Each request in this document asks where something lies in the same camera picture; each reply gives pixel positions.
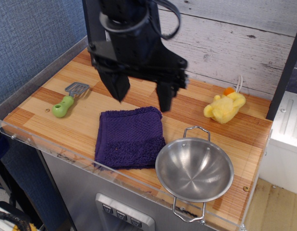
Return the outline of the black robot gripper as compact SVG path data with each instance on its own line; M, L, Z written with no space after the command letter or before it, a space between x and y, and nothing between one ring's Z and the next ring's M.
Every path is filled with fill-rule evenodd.
M172 39L180 26L163 34L159 5L181 21L179 10L168 0L100 0L99 21L110 40L92 41L88 51L114 99L125 98L130 89L128 76L141 78L158 83L160 110L168 112L178 89L186 88L187 61L163 45L162 40Z

